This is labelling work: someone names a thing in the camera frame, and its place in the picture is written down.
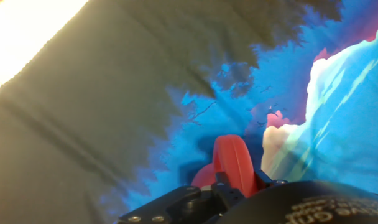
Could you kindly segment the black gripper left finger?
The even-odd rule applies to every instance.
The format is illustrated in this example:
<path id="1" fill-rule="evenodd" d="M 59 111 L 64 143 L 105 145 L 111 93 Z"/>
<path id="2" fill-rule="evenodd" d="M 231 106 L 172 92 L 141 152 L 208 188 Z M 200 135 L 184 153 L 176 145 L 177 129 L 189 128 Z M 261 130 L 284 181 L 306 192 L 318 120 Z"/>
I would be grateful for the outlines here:
<path id="1" fill-rule="evenodd" d="M 224 172 L 203 188 L 179 187 L 125 215 L 117 224 L 202 224 L 216 223 L 230 208 L 245 199 L 233 188 Z"/>

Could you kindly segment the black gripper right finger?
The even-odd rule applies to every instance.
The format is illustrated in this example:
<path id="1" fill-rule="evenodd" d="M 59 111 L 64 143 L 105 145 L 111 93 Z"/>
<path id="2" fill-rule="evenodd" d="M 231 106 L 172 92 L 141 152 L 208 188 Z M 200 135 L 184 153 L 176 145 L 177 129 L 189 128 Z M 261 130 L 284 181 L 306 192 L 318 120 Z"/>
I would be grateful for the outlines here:
<path id="1" fill-rule="evenodd" d="M 288 181 L 282 180 L 282 179 L 272 180 L 262 170 L 255 170 L 254 175 L 255 175 L 257 187 L 259 189 L 266 189 L 266 188 L 269 188 L 269 187 L 274 187 L 274 186 L 277 186 L 277 185 L 283 185 L 283 184 L 288 183 Z"/>

